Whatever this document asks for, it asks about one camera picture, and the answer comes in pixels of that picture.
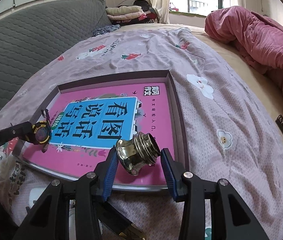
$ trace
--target brand label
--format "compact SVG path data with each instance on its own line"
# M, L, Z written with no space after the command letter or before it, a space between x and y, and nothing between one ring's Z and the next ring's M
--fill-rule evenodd
M64 115L64 112L61 112L61 113L57 116L56 120L54 121L54 123L53 123L52 126L51 126L51 129L52 129L52 130L56 129L56 127L58 126L58 124L59 124L61 118L63 117L63 115Z

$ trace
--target book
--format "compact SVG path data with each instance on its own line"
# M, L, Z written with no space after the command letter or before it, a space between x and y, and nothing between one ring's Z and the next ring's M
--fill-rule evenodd
M25 143L21 159L47 174L75 180L107 158L118 139L151 133L174 156L166 83L139 83L58 93L48 106L52 137L48 149ZM160 158L132 176L119 164L114 184L165 185Z

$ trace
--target gray sofa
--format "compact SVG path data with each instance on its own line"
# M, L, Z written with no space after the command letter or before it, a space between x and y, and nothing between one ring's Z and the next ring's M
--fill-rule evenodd
M58 0L0 20L0 110L34 73L79 41L92 37L95 29L111 25L105 3Z

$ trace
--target blue title panel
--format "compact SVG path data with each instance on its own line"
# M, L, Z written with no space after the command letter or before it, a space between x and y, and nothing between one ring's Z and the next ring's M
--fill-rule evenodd
M136 105L136 97L69 103L50 143L110 149L132 138Z

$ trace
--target pink comforter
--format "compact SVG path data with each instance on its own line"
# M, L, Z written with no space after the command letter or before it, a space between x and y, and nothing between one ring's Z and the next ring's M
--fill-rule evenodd
M205 31L235 46L250 66L269 77L283 93L283 27L279 23L233 6L209 14Z

